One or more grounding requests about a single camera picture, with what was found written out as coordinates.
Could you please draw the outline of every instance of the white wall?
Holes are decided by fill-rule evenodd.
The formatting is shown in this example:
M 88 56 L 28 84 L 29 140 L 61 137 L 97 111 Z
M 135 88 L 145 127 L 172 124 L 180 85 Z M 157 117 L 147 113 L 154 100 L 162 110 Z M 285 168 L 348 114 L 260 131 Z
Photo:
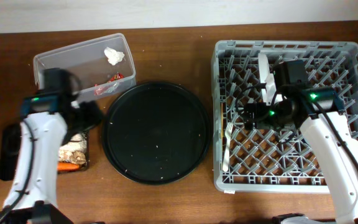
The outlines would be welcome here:
M 0 33 L 358 20 L 358 0 L 0 0 Z

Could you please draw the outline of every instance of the black plate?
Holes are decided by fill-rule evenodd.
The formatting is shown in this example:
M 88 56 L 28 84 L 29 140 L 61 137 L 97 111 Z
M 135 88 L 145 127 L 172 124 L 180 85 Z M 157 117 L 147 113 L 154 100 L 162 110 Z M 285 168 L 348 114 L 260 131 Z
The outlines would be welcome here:
M 167 184 L 183 178 L 204 159 L 211 140 L 199 99 L 171 83 L 145 83 L 110 106 L 102 144 L 110 163 L 127 178 Z

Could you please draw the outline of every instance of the carrot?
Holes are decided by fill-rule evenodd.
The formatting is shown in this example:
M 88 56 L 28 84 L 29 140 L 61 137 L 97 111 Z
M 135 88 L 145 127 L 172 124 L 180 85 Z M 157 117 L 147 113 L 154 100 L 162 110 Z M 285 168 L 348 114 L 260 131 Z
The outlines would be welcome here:
M 72 164 L 69 162 L 59 162 L 57 164 L 57 171 L 75 171 L 78 170 L 81 166 L 78 164 Z

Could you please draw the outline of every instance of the clear plastic container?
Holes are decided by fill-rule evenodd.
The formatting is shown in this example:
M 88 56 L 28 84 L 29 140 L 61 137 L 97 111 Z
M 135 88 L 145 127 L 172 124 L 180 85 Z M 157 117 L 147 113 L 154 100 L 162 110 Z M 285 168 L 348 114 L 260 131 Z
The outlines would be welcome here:
M 104 55 L 106 47 L 124 52 L 125 57 L 115 66 L 111 65 Z M 113 95 L 136 84 L 134 61 L 122 34 L 112 34 L 38 54 L 34 57 L 33 63 L 35 84 L 40 89 L 44 87 L 44 69 L 64 68 L 76 75 L 82 84 L 78 102 Z M 124 78 L 107 83 L 117 73 L 122 74 Z M 103 88 L 103 91 L 97 94 L 95 90 L 100 88 Z

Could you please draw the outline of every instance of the green led light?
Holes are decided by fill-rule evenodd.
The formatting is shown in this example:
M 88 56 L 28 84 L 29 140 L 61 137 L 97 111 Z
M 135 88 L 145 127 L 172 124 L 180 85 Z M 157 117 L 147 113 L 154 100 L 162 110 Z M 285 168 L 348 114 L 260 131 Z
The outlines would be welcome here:
M 314 94 L 314 93 L 312 93 L 312 94 L 310 95 L 310 98 L 311 98 L 312 100 L 314 100 L 316 97 L 317 97 L 317 95 Z

